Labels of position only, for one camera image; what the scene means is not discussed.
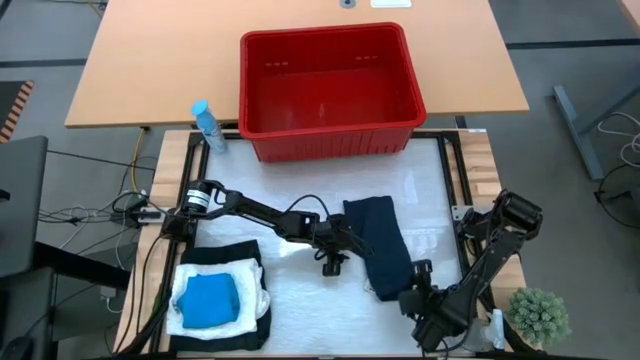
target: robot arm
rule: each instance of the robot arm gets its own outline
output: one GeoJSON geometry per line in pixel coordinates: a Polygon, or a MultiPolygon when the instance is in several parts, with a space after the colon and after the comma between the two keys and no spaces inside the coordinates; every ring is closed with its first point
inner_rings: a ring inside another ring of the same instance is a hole
{"type": "Polygon", "coordinates": [[[489,213],[469,210],[456,227],[458,237],[486,240],[484,251],[462,281],[440,290],[431,284],[431,262],[414,264],[415,288],[401,293],[399,303],[403,315],[416,319],[411,335],[424,351],[435,351],[444,337],[469,328],[477,297],[524,241],[537,236],[541,223],[539,207],[503,191],[489,213]]]}
{"type": "Polygon", "coordinates": [[[191,220],[214,220],[225,215],[240,216],[269,227],[286,241],[318,249],[316,260],[326,257],[326,264],[322,267],[324,276],[340,275],[340,264],[348,259],[340,251],[361,247],[356,244],[358,240],[343,214],[328,215],[327,219],[320,221],[317,213],[280,211],[245,197],[239,191],[226,189],[218,181],[192,182],[184,204],[174,214],[163,224],[163,231],[167,234],[184,233],[191,220]],[[207,212],[211,200],[220,208],[207,212]]]}

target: clear plastic sheet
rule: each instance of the clear plastic sheet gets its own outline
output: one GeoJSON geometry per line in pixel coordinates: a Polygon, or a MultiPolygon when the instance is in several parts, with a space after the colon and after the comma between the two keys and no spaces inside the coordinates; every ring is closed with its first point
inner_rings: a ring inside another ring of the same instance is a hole
{"type": "MultiPolygon", "coordinates": [[[[342,213],[343,200],[390,195],[411,259],[431,259],[433,281],[441,288],[461,279],[435,139],[411,139],[398,154],[273,164],[260,163],[249,142],[231,140],[227,153],[209,156],[206,178],[280,210],[305,194],[322,198],[330,213],[342,213]]],[[[217,206],[212,201],[209,210],[217,206]]],[[[324,219],[313,199],[295,209],[324,219]]],[[[397,302],[382,303],[365,290],[364,262],[352,253],[340,276],[325,278],[314,249],[234,216],[199,222],[196,246],[250,239],[259,242],[273,313],[269,340],[251,354],[420,354],[411,337],[414,322],[400,314],[397,302]]]]}

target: red plastic bin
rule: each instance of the red plastic bin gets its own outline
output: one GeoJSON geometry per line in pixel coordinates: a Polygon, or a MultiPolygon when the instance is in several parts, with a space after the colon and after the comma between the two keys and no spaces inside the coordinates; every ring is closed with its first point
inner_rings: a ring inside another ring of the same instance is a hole
{"type": "Polygon", "coordinates": [[[241,44],[238,125],[260,161],[398,152],[427,117],[397,24],[256,31],[241,44]]]}

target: wooden desk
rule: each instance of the wooden desk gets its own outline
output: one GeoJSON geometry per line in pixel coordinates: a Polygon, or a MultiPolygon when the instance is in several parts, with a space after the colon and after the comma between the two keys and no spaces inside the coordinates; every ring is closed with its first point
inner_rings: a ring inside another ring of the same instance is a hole
{"type": "Polygon", "coordinates": [[[238,118],[240,37],[253,30],[392,21],[404,28],[431,115],[527,111],[488,1],[112,0],[71,104],[68,127],[192,124],[207,99],[238,118]]]}
{"type": "MultiPolygon", "coordinates": [[[[489,137],[485,132],[476,132],[473,130],[460,130],[459,134],[474,204],[490,205],[500,192],[501,186],[496,166],[493,161],[491,146],[489,145],[489,137]]],[[[151,199],[158,206],[173,207],[176,204],[187,152],[188,137],[189,131],[167,131],[165,134],[164,142],[162,143],[162,148],[160,150],[156,176],[153,179],[153,186],[151,188],[151,199]]],[[[452,147],[447,148],[447,155],[449,156],[449,164],[451,165],[454,188],[456,194],[460,194],[458,202],[463,203],[461,198],[462,192],[460,189],[460,177],[458,169],[455,166],[456,162],[452,147]]],[[[199,158],[199,154],[196,153],[194,159],[199,158]]],[[[197,169],[198,164],[196,160],[193,166],[193,173],[191,174],[193,179],[196,177],[197,169]]],[[[138,252],[136,255],[136,271],[132,275],[136,277],[134,299],[135,307],[133,309],[131,329],[127,333],[123,343],[123,348],[134,338],[135,331],[133,330],[136,327],[138,304],[140,304],[142,264],[149,252],[151,244],[157,238],[159,231],[160,225],[149,225],[142,230],[142,234],[140,236],[138,252]]],[[[146,323],[151,313],[156,293],[162,281],[167,249],[168,242],[161,241],[154,247],[153,253],[149,257],[149,263],[147,264],[147,271],[145,275],[145,296],[144,299],[142,299],[141,327],[144,326],[144,323],[146,323]]],[[[179,256],[182,253],[182,250],[183,248],[180,248],[178,251],[176,264],[179,264],[179,256]]],[[[124,310],[122,311],[118,335],[115,341],[116,345],[124,335],[131,313],[132,285],[133,281],[129,281],[129,291],[127,292],[127,298],[124,302],[124,310]]],[[[502,271],[493,280],[491,287],[496,305],[503,309],[506,309],[508,306],[507,298],[509,295],[518,288],[526,287],[522,266],[517,256],[512,256],[509,259],[502,271]]],[[[168,348],[169,336],[164,335],[161,339],[160,349],[167,350],[168,348]]]]}
{"type": "Polygon", "coordinates": [[[640,0],[618,0],[618,2],[640,35],[640,0]]]}

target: black towel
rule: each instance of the black towel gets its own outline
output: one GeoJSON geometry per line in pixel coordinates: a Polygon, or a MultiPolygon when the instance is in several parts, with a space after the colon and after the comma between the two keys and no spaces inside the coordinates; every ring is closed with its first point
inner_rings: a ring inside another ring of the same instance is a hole
{"type": "Polygon", "coordinates": [[[375,252],[363,257],[373,290],[381,301],[397,300],[401,291],[411,287],[412,267],[391,196],[344,201],[343,204],[353,232],[375,252]]]}
{"type": "MultiPolygon", "coordinates": [[[[185,250],[182,254],[181,264],[214,265],[231,261],[254,258],[258,265],[262,266],[260,249],[256,240],[245,241],[239,244],[217,248],[193,248],[185,250]]],[[[260,284],[267,289],[264,283],[264,268],[260,284]]],[[[171,336],[170,348],[175,351],[232,351],[232,350],[258,350],[269,338],[271,329],[271,308],[257,321],[258,330],[232,338],[200,340],[187,336],[171,336]]]]}

